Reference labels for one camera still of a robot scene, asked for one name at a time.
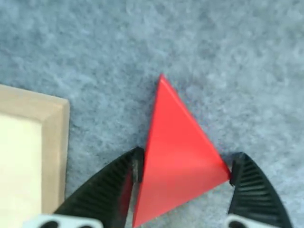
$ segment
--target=blue-gray carpet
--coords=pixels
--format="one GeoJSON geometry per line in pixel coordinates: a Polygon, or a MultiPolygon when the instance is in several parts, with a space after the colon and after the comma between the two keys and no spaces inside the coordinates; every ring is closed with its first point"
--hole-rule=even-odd
{"type": "MultiPolygon", "coordinates": [[[[222,154],[260,165],[302,227],[303,1],[0,0],[0,83],[71,102],[67,195],[145,145],[161,72],[222,154]]],[[[226,183],[143,227],[219,228],[231,195],[226,183]]]]}

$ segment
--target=beige board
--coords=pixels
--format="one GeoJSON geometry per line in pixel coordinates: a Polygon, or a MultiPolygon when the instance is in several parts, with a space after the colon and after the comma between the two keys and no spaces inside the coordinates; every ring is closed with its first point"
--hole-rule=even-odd
{"type": "Polygon", "coordinates": [[[69,102],[0,85],[0,227],[20,228],[64,200],[69,102]]]}

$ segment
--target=gray carpet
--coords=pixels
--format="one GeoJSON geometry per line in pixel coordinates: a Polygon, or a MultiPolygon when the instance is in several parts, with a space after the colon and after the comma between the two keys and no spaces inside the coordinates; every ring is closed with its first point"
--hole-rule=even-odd
{"type": "MultiPolygon", "coordinates": [[[[160,72],[220,153],[258,163],[302,227],[303,1],[0,0],[0,83],[71,102],[67,196],[145,146],[160,72]]],[[[226,183],[143,227],[219,228],[231,196],[226,183]]]]}

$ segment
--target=red triangular block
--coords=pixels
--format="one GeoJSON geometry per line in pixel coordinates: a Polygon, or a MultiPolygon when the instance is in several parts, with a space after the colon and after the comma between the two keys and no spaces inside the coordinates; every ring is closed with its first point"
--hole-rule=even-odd
{"type": "Polygon", "coordinates": [[[206,134],[161,75],[133,227],[226,182],[229,176],[206,134]]]}

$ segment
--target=red triangle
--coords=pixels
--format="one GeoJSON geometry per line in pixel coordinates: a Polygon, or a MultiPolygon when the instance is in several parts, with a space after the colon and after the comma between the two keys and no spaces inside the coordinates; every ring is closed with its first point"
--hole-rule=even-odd
{"type": "Polygon", "coordinates": [[[133,227],[186,203],[229,177],[228,167],[161,75],[133,227]]]}

